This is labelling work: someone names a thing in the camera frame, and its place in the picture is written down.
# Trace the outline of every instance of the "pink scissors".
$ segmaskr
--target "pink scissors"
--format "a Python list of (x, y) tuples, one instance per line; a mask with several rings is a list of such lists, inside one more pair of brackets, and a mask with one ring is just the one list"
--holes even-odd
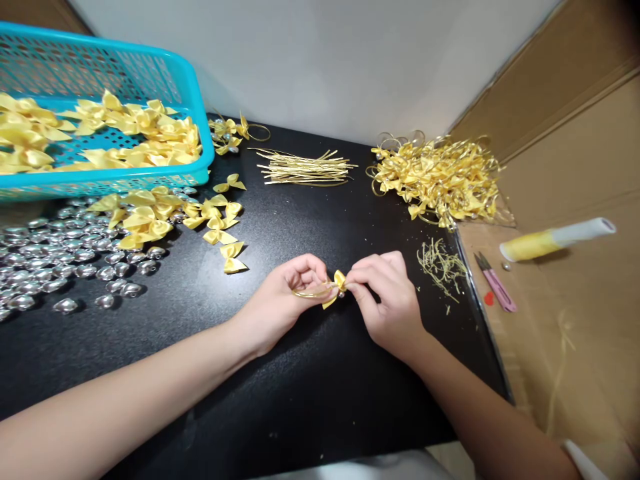
[(517, 311), (518, 307), (516, 307), (513, 300), (511, 300), (511, 297), (507, 293), (506, 288), (504, 288), (504, 286), (502, 285), (502, 282), (498, 280), (498, 276), (491, 268), (485, 256), (482, 254), (482, 252), (478, 252), (478, 254), (480, 254), (479, 257), (475, 253), (473, 254), (473, 256), (475, 257), (476, 262), (478, 262), (480, 270), (482, 270), (482, 273), (489, 282), (489, 285), (495, 293), (495, 296), (498, 298), (498, 302), (500, 302), (500, 305), (502, 305), (502, 308), (504, 308), (505, 311)]

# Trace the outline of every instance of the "red object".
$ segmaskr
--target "red object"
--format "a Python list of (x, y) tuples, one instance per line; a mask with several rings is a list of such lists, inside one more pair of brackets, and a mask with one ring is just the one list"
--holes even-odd
[(488, 306), (493, 305), (493, 292), (489, 292), (488, 294), (485, 295), (485, 303)]

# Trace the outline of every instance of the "blue plastic basket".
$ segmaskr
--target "blue plastic basket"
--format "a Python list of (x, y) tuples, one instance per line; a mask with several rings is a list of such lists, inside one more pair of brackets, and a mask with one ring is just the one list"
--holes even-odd
[[(160, 99), (179, 112), (174, 117), (190, 116), (200, 130), (200, 158), (170, 167), (0, 175), (0, 202), (207, 181), (213, 144), (195, 72), (184, 58), (152, 47), (0, 22), (0, 91), (64, 111), (74, 110), (80, 98), (101, 101), (105, 88), (123, 103)], [(85, 149), (131, 148), (144, 140), (104, 127), (90, 136), (56, 142), (47, 152), (58, 164), (67, 164), (83, 159), (78, 152)]]

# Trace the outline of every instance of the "tangled bow pile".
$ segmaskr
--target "tangled bow pile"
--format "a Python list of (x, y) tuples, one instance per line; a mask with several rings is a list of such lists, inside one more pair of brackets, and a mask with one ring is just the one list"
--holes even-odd
[[(480, 143), (439, 137), (420, 145), (406, 142), (396, 149), (383, 146), (371, 149), (380, 160), (367, 168), (373, 178), (371, 188), (378, 196), (396, 190), (409, 204), (412, 220), (418, 217), (452, 228), (456, 219), (490, 219), (495, 215), (498, 188), (492, 174), (499, 166)], [(376, 182), (381, 193), (375, 190)], [(426, 213), (436, 215), (438, 221), (427, 220)]]

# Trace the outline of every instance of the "black tabletop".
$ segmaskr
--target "black tabletop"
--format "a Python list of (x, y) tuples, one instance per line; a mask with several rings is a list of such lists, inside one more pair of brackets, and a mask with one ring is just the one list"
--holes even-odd
[[(453, 253), (455, 239), (444, 229), (411, 221), (398, 196), (372, 194), (364, 172), (373, 160), (370, 147), (276, 127), (271, 132), (267, 143), (244, 141), (239, 155), (216, 157), (210, 182), (199, 188), (200, 199), (210, 198), (213, 185), (240, 174), (247, 191), (232, 189), (226, 196), (245, 211), (228, 232), (246, 243), (239, 259), (249, 270), (225, 275), (218, 246), (205, 242), (203, 231), (180, 225), (160, 243), (170, 251), (160, 270), (131, 278), (147, 292), (124, 300), (117, 310), (93, 305), (105, 293), (97, 279), (76, 279), (70, 290), (47, 295), (39, 309), (0, 325), (0, 418), (224, 322), (268, 272), (306, 252), (324, 260), (333, 274), (348, 272), (372, 253), (400, 250), (419, 287), (427, 330), (491, 388), (508, 395), (470, 286), (463, 286), (457, 304), (416, 260), (423, 241), (444, 238)], [(359, 167), (352, 172), (355, 180), (340, 187), (264, 185), (256, 164), (267, 160), (247, 149), (260, 146), (310, 157), (337, 149)], [(51, 306), (64, 297), (88, 306), (63, 317)], [(347, 294), (326, 311), (315, 307), (303, 314), (272, 352), (236, 373), (107, 477), (244, 479), (454, 438), (418, 377), (370, 340)]]

